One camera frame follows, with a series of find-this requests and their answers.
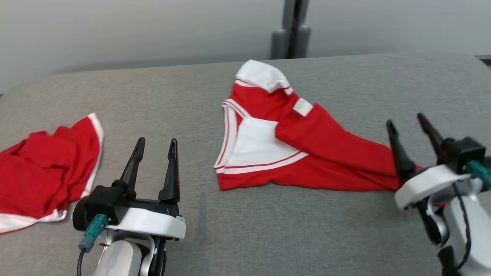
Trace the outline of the grey fabric sofa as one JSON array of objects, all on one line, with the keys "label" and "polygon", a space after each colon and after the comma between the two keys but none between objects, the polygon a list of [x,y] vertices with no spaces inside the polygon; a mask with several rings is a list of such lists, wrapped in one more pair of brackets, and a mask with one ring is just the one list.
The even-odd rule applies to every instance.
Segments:
[{"label": "grey fabric sofa", "polygon": [[[299,96],[358,136],[388,143],[393,120],[410,157],[435,162],[416,115],[444,137],[471,136],[491,152],[491,70],[444,53],[270,61]],[[167,244],[166,276],[440,276],[437,248],[415,210],[391,192],[267,185],[220,191],[213,164],[223,140],[221,102],[240,62],[87,71],[44,77],[0,98],[0,151],[30,133],[95,112],[104,151],[95,185],[119,178],[140,137],[137,195],[155,199],[177,138],[186,237]]]}]

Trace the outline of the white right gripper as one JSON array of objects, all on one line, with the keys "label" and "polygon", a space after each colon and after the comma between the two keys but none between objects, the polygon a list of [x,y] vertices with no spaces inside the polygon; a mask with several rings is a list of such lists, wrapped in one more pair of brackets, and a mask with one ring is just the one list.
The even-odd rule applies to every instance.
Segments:
[{"label": "white right gripper", "polygon": [[399,133],[392,120],[386,121],[390,148],[395,166],[395,172],[399,184],[403,184],[395,192],[395,203],[398,209],[405,210],[411,208],[419,201],[449,187],[453,183],[471,177],[471,174],[457,174],[445,164],[447,152],[444,149],[444,139],[435,129],[433,124],[422,113],[417,114],[417,119],[431,142],[435,155],[437,156],[437,166],[433,166],[416,175],[416,165],[407,155],[403,145],[399,140]]}]

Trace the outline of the red basketball shorts white trim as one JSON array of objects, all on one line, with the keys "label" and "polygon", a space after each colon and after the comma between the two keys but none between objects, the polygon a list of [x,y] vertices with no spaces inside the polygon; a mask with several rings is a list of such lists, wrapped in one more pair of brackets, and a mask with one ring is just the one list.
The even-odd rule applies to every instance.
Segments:
[{"label": "red basketball shorts white trim", "polygon": [[95,113],[72,127],[29,136],[0,152],[0,235],[64,220],[92,191],[104,130]]}]

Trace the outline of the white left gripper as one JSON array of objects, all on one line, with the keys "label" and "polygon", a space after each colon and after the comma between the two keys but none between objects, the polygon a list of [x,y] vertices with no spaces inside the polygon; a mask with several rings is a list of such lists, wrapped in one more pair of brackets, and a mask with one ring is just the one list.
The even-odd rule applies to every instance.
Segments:
[{"label": "white left gripper", "polygon": [[[120,180],[128,185],[129,190],[135,190],[137,171],[143,159],[145,138],[140,137],[125,166]],[[171,139],[167,154],[167,171],[163,188],[158,193],[162,203],[145,202],[129,207],[119,224],[110,223],[111,230],[121,230],[132,233],[148,234],[166,238],[183,240],[186,235],[185,219],[180,215],[180,175],[178,141]]]}]

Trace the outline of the red white basketball jersey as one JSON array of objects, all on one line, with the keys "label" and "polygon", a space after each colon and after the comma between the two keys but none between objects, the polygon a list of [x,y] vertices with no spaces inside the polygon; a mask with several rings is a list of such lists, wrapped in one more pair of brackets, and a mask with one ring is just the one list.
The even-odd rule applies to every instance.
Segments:
[{"label": "red white basketball jersey", "polygon": [[224,136],[214,164],[219,189],[269,183],[334,191],[396,191],[389,147],[346,131],[296,94],[272,65],[250,60],[222,103]]}]

